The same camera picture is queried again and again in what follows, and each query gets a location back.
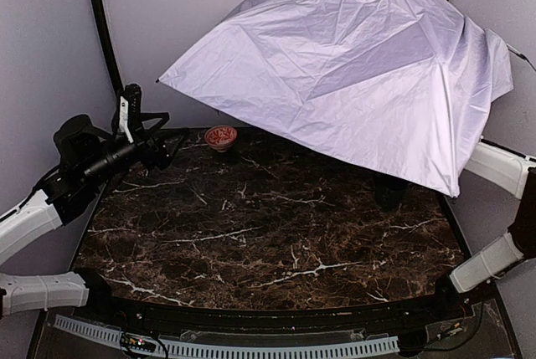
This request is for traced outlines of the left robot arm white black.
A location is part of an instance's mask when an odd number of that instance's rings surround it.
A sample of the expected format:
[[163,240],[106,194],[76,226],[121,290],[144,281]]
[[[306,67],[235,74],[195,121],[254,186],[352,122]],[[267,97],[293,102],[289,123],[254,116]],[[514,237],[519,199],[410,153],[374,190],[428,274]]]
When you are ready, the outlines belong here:
[[[67,120],[54,134],[59,164],[46,172],[30,194],[1,217],[1,260],[7,262],[33,241],[80,217],[102,186],[137,163],[147,170],[167,168],[187,128],[165,128],[166,113],[137,115],[130,136],[95,127],[86,114]],[[1,315],[54,307],[106,305],[111,287],[93,269],[53,275],[1,276]]]

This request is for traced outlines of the dark green mug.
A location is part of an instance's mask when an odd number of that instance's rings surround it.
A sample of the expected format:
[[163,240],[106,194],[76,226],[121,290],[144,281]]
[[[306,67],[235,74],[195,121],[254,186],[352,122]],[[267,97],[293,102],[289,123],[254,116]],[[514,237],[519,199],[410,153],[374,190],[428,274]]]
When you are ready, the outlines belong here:
[[409,182],[383,173],[375,173],[374,200],[385,211],[396,210],[405,195]]

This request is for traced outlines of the left black corner post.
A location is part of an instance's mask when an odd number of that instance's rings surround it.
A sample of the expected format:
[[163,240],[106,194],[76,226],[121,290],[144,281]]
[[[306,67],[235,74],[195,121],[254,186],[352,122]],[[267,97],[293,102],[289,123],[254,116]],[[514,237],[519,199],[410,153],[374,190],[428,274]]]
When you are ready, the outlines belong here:
[[90,0],[101,52],[106,64],[107,73],[113,92],[117,94],[123,89],[119,66],[112,46],[111,35],[106,20],[104,0]]

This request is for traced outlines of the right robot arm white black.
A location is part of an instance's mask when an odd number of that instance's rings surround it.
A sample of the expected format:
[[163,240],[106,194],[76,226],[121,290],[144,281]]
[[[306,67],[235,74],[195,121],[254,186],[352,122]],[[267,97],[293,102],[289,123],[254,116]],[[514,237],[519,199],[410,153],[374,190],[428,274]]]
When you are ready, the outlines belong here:
[[535,258],[535,158],[482,139],[462,185],[465,196],[453,210],[471,256],[435,285],[451,301]]

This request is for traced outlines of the lavender folding umbrella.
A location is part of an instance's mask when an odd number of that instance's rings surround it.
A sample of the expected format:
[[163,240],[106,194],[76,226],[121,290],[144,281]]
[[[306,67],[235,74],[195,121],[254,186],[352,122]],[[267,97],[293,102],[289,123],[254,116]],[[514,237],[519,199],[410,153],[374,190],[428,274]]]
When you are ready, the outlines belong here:
[[338,160],[455,197],[506,43],[446,0],[244,0],[160,82]]

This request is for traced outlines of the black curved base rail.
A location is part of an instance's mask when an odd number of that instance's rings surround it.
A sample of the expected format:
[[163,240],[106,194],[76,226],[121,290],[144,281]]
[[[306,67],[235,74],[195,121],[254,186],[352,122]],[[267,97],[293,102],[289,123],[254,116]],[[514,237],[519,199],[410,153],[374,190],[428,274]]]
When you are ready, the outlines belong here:
[[305,334],[364,329],[374,333],[404,333],[436,321],[468,317],[472,305],[498,294],[493,283],[483,283],[455,299],[451,295],[424,295],[390,303],[356,305],[325,310],[212,310],[144,303],[112,297],[108,311],[94,308],[51,309],[39,314],[38,324],[52,326],[55,316],[71,315],[116,326],[124,331],[179,336],[184,331],[238,334]]

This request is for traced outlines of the red patterned ceramic bowl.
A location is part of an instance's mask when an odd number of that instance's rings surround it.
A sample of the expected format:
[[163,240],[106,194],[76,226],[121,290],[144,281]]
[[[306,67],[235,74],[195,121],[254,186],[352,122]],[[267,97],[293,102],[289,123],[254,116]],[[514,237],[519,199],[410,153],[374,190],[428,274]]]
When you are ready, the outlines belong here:
[[217,152],[228,151],[236,142],[238,131],[232,126],[215,126],[204,134],[207,145]]

